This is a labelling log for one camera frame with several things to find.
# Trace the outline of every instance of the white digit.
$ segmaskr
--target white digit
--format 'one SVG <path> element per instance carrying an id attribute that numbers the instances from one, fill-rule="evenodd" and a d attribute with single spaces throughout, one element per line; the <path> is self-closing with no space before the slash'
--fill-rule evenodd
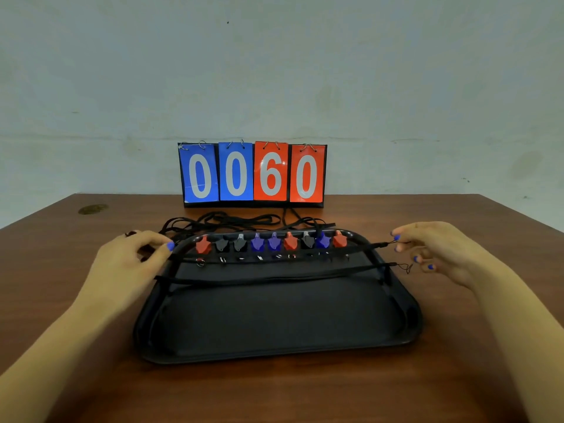
<path id="1" fill-rule="evenodd" d="M 305 191 L 303 189 L 303 168 L 306 163 L 310 164 L 310 187 Z M 315 163 L 315 159 L 313 156 L 306 155 L 303 156 L 300 161 L 298 162 L 298 171 L 296 172 L 296 185 L 298 186 L 298 194 L 301 196 L 302 199 L 309 199 L 313 196 L 315 191 L 315 183 L 317 182 L 317 164 Z"/>
<path id="2" fill-rule="evenodd" d="M 274 196 L 277 194 L 277 192 L 280 191 L 280 187 L 282 187 L 282 176 L 280 175 L 280 172 L 278 172 L 278 169 L 276 169 L 275 167 L 271 167 L 269 169 L 266 169 L 266 167 L 268 166 L 268 162 L 270 162 L 271 160 L 274 160 L 274 163 L 281 164 L 282 163 L 282 159 L 280 158 L 280 155 L 278 153 L 274 153 L 274 152 L 270 152 L 270 153 L 266 153 L 266 156 L 264 156 L 264 159 L 262 159 L 261 162 L 261 187 L 262 190 L 264 191 L 264 194 L 266 194 L 267 196 Z M 269 175 L 274 175 L 274 187 L 270 188 L 268 186 L 268 176 Z"/>
<path id="3" fill-rule="evenodd" d="M 233 185 L 233 160 L 239 161 L 239 170 L 241 171 L 241 182 L 239 187 L 235 188 Z M 227 189 L 234 196 L 241 196 L 246 188 L 246 163 L 245 158 L 238 151 L 233 151 L 227 156 L 227 163 L 225 166 L 225 180 L 227 182 Z"/>
<path id="4" fill-rule="evenodd" d="M 198 180 L 196 178 L 196 163 L 198 162 L 201 163 L 202 169 L 204 170 L 204 189 L 202 191 L 200 191 L 200 188 L 198 187 Z M 190 185 L 192 185 L 194 196 L 196 196 L 198 199 L 208 197 L 208 194 L 212 190 L 212 173 L 210 171 L 210 165 L 208 164 L 206 158 L 202 155 L 193 155 L 192 157 L 190 157 L 188 171 L 190 172 Z"/>

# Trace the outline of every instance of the wall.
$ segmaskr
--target wall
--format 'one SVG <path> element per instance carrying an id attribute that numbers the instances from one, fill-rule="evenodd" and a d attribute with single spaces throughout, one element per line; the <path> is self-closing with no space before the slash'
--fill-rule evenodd
<path id="1" fill-rule="evenodd" d="M 177 141 L 244 137 L 328 143 L 327 193 L 481 193 L 564 231 L 564 0 L 0 7 L 0 226 L 179 193 Z"/>

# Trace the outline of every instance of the black tray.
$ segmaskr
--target black tray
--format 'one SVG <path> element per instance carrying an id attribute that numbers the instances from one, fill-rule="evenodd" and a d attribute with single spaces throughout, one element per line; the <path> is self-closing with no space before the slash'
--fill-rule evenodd
<path id="1" fill-rule="evenodd" d="M 301 238 L 304 231 L 292 231 Z M 340 230 L 349 245 L 366 245 L 362 236 Z M 325 230 L 333 236 L 335 230 Z M 208 234 L 234 241 L 240 233 Z M 278 232 L 283 237 L 286 231 Z M 254 232 L 244 233 L 250 240 Z M 269 238 L 272 232 L 261 233 Z M 181 242 L 175 254 L 195 255 L 202 236 Z M 256 258 L 249 249 L 236 256 Z M 232 244 L 227 255 L 235 259 Z M 205 258 L 217 258 L 209 254 Z M 303 274 L 328 268 L 384 263 L 374 250 L 348 258 L 291 260 L 260 264 L 196 264 L 169 262 L 163 275 L 228 280 Z M 160 281 L 135 323 L 140 355 L 159 364 L 179 364 L 301 352 L 398 346 L 414 341 L 422 330 L 418 303 L 383 267 L 355 275 L 295 283 L 196 287 Z"/>

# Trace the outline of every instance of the red whistle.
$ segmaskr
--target red whistle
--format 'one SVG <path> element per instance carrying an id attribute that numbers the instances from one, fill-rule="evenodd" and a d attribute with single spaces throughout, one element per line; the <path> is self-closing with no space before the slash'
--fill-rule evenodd
<path id="1" fill-rule="evenodd" d="M 298 239 L 290 232 L 286 233 L 286 237 L 284 238 L 284 248 L 286 251 L 295 251 L 298 249 Z"/>
<path id="2" fill-rule="evenodd" d="M 344 248 L 347 246 L 347 238 L 343 236 L 339 230 L 336 230 L 333 236 L 333 246 L 335 248 Z"/>
<path id="3" fill-rule="evenodd" d="M 212 250 L 211 242 L 208 241 L 208 235 L 202 237 L 202 240 L 196 242 L 196 252 L 199 254 L 209 254 Z"/>

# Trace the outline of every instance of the table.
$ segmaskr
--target table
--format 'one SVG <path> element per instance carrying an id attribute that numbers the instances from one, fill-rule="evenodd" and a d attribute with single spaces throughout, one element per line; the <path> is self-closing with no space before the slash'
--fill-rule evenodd
<path id="1" fill-rule="evenodd" d="M 107 204 L 97 214 L 79 208 Z M 255 216 L 279 210 L 228 209 Z M 103 243 L 131 229 L 195 218 L 180 196 L 75 194 L 0 230 L 0 370 L 73 301 Z M 302 209 L 371 242 L 416 220 L 458 226 L 525 279 L 564 321 L 564 234 L 478 195 L 327 196 Z M 393 249 L 387 261 L 405 261 Z M 440 276 L 396 274 L 421 305 L 414 344 L 162 367 L 132 348 L 144 300 L 96 341 L 50 421 L 73 422 L 518 422 L 526 421 L 472 294 Z"/>

